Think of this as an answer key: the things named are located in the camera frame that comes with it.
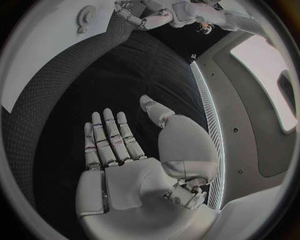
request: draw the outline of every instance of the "robotic arm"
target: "robotic arm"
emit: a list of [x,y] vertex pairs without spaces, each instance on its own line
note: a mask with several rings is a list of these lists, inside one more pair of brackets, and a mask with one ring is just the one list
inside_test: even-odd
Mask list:
[[206,3],[193,3],[190,0],[140,0],[153,14],[140,19],[133,16],[130,5],[134,1],[115,2],[115,11],[141,30],[150,30],[169,23],[174,28],[181,28],[192,23],[218,25],[224,30],[242,30],[264,36],[258,22],[249,15],[234,11],[216,10]]

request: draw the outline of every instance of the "gray padded wall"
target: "gray padded wall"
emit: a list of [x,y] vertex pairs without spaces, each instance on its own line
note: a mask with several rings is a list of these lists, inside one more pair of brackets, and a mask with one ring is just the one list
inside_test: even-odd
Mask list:
[[[140,16],[143,10],[141,5],[134,6],[132,13]],[[69,47],[36,73],[19,96],[11,114],[2,108],[6,156],[20,189],[33,206],[36,147],[53,107],[82,71],[109,50],[126,41],[132,30],[130,23],[114,13],[106,33]]]

